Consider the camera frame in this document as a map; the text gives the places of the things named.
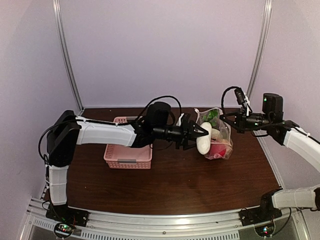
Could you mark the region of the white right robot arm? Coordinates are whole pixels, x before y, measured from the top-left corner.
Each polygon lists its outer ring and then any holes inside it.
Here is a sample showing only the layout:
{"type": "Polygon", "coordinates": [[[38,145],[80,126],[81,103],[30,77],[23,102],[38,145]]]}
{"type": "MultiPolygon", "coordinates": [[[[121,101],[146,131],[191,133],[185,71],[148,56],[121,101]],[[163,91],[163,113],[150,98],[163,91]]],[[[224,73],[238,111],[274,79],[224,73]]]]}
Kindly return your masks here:
{"type": "MultiPolygon", "coordinates": [[[[320,143],[298,124],[291,120],[283,120],[283,112],[265,110],[263,113],[246,112],[239,109],[236,112],[223,113],[220,119],[229,124],[239,133],[263,130],[278,144],[286,148],[284,153],[277,151],[271,154],[275,158],[274,166],[280,167],[279,176],[289,180],[289,172],[284,170],[287,163],[281,163],[280,158],[286,161],[293,157],[293,166],[289,167],[295,177],[301,178],[302,173],[311,171],[314,176],[320,171],[320,143]]],[[[307,186],[291,182],[283,189],[266,193],[262,196],[260,206],[256,210],[259,220],[268,220],[276,210],[282,208],[301,208],[319,211],[320,186],[307,186]]]]}

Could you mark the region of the white toy bun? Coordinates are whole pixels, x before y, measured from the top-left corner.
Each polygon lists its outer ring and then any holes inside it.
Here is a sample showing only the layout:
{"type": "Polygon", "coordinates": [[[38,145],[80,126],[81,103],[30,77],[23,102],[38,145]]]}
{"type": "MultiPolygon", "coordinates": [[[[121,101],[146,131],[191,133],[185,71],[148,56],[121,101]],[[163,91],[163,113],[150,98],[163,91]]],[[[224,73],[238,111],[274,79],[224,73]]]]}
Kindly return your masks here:
{"type": "Polygon", "coordinates": [[[210,138],[216,141],[216,140],[222,139],[223,137],[221,132],[218,129],[212,128],[210,138]]]}
{"type": "Polygon", "coordinates": [[[196,147],[201,155],[205,155],[210,151],[211,148],[212,125],[209,122],[204,122],[200,125],[200,127],[206,130],[208,134],[196,139],[196,147]]]}

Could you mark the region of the clear zip top bag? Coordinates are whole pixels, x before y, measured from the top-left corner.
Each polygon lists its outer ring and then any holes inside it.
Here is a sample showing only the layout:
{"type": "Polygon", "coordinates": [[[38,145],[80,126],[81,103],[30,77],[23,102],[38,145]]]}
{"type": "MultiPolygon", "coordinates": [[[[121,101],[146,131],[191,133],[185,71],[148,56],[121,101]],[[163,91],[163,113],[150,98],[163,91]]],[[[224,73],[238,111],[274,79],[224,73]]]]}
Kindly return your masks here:
{"type": "Polygon", "coordinates": [[[220,119],[223,111],[214,107],[205,111],[194,110],[196,123],[207,130],[209,135],[196,140],[198,152],[208,160],[229,159],[233,151],[231,127],[220,119]]]}

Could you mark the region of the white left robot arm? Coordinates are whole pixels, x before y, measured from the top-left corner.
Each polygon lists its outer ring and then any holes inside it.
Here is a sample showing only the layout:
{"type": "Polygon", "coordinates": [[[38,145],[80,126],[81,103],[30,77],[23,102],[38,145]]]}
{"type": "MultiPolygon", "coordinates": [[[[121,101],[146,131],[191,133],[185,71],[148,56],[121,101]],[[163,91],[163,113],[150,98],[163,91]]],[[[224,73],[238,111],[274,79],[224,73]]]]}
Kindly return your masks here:
{"type": "Polygon", "coordinates": [[[150,169],[152,144],[156,140],[174,143],[176,149],[188,150],[200,140],[211,140],[209,127],[200,126],[190,115],[181,113],[173,123],[171,106],[158,101],[138,116],[117,118],[113,122],[76,116],[66,110],[55,125],[45,132],[47,168],[52,213],[61,222],[72,218],[67,205],[67,175],[77,146],[105,145],[104,160],[110,168],[150,169]]]}

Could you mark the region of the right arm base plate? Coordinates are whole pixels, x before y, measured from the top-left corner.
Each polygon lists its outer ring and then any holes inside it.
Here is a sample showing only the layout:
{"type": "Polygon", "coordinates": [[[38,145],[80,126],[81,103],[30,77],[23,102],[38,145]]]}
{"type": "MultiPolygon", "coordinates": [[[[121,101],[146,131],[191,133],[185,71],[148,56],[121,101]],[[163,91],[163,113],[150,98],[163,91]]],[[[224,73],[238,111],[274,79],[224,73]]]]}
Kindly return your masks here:
{"type": "Polygon", "coordinates": [[[264,211],[260,207],[243,208],[238,212],[242,226],[257,225],[264,222],[271,222],[280,218],[283,214],[280,209],[264,211]]]}

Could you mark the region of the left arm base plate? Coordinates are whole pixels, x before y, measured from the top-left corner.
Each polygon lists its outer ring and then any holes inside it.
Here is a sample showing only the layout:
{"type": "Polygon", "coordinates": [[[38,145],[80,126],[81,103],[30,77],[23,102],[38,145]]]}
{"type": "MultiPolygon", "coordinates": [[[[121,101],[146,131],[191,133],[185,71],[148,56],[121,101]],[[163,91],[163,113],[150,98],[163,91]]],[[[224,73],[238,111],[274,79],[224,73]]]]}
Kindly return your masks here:
{"type": "Polygon", "coordinates": [[[67,204],[50,204],[48,210],[46,211],[45,217],[73,226],[86,227],[89,218],[89,212],[86,210],[71,208],[67,204]]]}

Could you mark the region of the red toy fruit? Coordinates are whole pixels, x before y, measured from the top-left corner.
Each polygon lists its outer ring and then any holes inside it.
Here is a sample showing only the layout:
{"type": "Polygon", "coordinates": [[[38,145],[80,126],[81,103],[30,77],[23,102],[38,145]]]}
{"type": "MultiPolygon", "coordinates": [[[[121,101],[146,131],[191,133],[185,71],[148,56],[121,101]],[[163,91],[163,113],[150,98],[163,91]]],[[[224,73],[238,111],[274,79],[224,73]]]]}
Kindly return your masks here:
{"type": "Polygon", "coordinates": [[[220,159],[226,155],[227,147],[224,143],[214,143],[211,144],[209,150],[209,157],[211,159],[220,159]]]}

